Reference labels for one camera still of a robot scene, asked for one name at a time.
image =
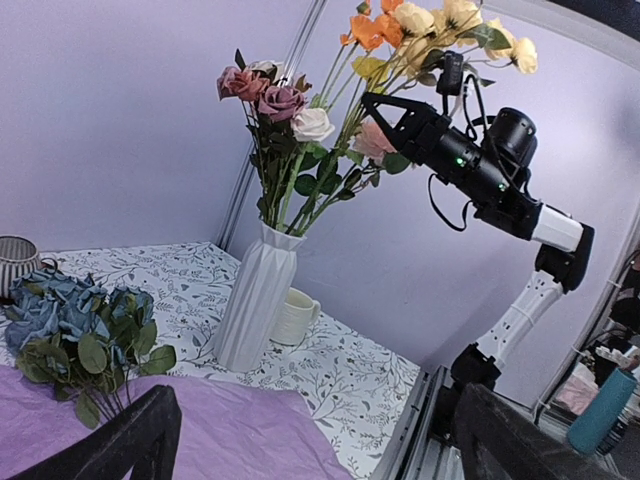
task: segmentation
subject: white vase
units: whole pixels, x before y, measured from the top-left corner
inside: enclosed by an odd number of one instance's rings
[[[261,238],[244,254],[216,332],[213,353],[223,367],[248,372],[260,366],[296,273],[296,250],[304,240],[262,224]]]

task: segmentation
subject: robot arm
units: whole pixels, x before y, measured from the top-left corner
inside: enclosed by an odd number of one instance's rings
[[[580,285],[594,230],[529,196],[528,167],[537,139],[535,125],[521,112],[500,110],[477,145],[451,126],[451,118],[427,103],[365,93],[362,104],[398,152],[417,165],[428,166],[442,183],[452,183],[469,197],[475,218],[542,244],[535,271],[520,296],[493,328],[454,361],[454,385],[443,399],[448,413],[441,413],[452,418],[464,386],[481,383],[492,389],[510,353],[540,317]],[[394,127],[381,115],[381,105],[404,110]]]

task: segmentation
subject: white rose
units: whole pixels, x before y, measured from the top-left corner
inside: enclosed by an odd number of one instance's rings
[[[511,58],[522,73],[536,73],[538,70],[536,46],[528,38],[522,38],[516,42]]]
[[[272,60],[262,60],[261,62],[253,62],[247,65],[248,70],[258,70],[260,72],[267,73],[272,68],[276,69],[276,76],[273,79],[273,82],[277,82],[284,75],[284,63],[283,62],[274,62]]]
[[[434,18],[429,10],[413,3],[399,5],[393,12],[393,16],[402,28],[420,37],[432,32],[435,28]]]
[[[305,108],[291,119],[293,136],[299,142],[321,142],[336,129],[322,108]]]

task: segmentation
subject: black cable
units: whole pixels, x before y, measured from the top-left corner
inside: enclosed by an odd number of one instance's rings
[[[429,181],[427,182],[427,190],[429,191],[429,201],[431,202],[431,208],[433,208],[433,210],[436,212],[436,214],[440,217],[440,219],[447,224],[447,226],[453,230],[455,230],[456,232],[464,232],[467,229],[467,212],[469,210],[469,205],[471,205],[473,202],[471,202],[471,200],[469,200],[464,207],[462,207],[462,227],[458,227],[457,225],[454,225],[453,222],[451,222],[445,215],[444,213],[442,213],[440,211],[440,209],[438,208],[438,206],[436,205],[436,202],[433,200],[433,194],[431,193],[431,181],[433,180],[433,177],[437,177],[437,175],[435,173],[432,173],[429,176]]]

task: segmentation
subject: white wall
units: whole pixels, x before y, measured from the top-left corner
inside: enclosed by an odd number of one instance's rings
[[[0,234],[212,240],[247,151],[216,78],[283,57],[309,0],[0,2]]]
[[[435,7],[435,2],[426,3]],[[300,67],[321,84],[348,30],[352,2],[333,0]],[[609,277],[638,204],[639,74],[574,41],[502,15],[537,45],[540,70],[486,71],[489,112],[512,106],[538,126],[531,192],[597,230],[591,266],[577,291],[552,307],[512,357],[498,390],[532,403],[551,380]],[[439,105],[435,93],[412,97]],[[341,115],[335,116],[340,121]],[[484,333],[525,285],[538,246],[472,221],[464,234],[431,211],[426,168],[382,179],[378,191],[328,210],[310,230],[294,284],[325,311],[427,368],[449,363]],[[465,198],[436,185],[438,203],[459,218]],[[232,253],[257,234],[254,184]]]

